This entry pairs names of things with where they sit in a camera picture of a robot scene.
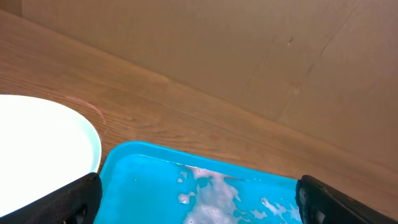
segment brown tabletop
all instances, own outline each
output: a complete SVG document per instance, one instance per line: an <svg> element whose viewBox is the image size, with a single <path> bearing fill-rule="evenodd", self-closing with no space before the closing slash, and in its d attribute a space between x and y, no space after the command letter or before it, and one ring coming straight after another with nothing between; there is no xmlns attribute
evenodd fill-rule
<svg viewBox="0 0 398 224"><path fill-rule="evenodd" d="M310 174L398 219L393 170L3 11L0 94L77 110L101 136L101 165L114 146L148 141L288 177Z"/></svg>

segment white plate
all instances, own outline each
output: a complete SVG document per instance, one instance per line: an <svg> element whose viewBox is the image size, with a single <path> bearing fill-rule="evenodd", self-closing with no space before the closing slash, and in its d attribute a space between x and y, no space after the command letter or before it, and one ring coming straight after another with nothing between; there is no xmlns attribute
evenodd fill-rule
<svg viewBox="0 0 398 224"><path fill-rule="evenodd" d="M76 111L49 100L0 95L0 217L96 172L101 142Z"/></svg>

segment brown wall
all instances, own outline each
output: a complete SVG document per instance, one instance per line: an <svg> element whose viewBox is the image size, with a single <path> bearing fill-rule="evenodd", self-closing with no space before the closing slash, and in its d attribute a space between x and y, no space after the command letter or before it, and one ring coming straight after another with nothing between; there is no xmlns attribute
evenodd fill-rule
<svg viewBox="0 0 398 224"><path fill-rule="evenodd" d="M396 0L22 5L26 19L398 171Z"/></svg>

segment soapy water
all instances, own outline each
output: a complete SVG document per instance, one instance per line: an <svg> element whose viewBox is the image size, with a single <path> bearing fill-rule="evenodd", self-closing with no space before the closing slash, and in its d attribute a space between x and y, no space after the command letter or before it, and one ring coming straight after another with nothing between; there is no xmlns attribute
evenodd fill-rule
<svg viewBox="0 0 398 224"><path fill-rule="evenodd" d="M301 223L294 189L267 185L265 179L137 155L121 159L111 177L104 180L109 184L95 224Z"/></svg>

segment tray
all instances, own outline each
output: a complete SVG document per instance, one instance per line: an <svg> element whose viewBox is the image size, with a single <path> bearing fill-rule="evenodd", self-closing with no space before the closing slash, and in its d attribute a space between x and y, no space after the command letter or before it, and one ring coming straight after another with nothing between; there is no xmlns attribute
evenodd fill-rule
<svg viewBox="0 0 398 224"><path fill-rule="evenodd" d="M114 148L95 224L301 223L297 181L147 142Z"/></svg>

